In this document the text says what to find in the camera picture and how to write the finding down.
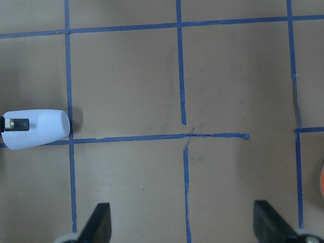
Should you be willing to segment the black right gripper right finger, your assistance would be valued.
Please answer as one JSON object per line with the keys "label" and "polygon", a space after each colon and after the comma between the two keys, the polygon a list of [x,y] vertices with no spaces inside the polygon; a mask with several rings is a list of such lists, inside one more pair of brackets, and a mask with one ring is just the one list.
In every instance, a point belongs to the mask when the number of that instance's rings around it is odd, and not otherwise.
{"label": "black right gripper right finger", "polygon": [[266,200],[255,200],[253,232],[258,242],[300,242],[296,231]]}

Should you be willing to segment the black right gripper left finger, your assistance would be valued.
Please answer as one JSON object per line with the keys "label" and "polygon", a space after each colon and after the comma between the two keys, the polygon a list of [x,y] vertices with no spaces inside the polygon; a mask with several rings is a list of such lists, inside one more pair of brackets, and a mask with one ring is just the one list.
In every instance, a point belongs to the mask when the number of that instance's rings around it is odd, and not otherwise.
{"label": "black right gripper left finger", "polygon": [[99,203],[76,242],[110,242],[112,235],[110,203]]}

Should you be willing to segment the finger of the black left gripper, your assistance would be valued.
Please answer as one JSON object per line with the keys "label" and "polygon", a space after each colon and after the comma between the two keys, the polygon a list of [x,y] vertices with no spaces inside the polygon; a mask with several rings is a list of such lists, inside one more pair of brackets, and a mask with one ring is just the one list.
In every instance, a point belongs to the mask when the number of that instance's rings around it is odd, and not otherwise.
{"label": "finger of the black left gripper", "polygon": [[29,131],[29,119],[5,118],[1,116],[1,132],[25,132]]}

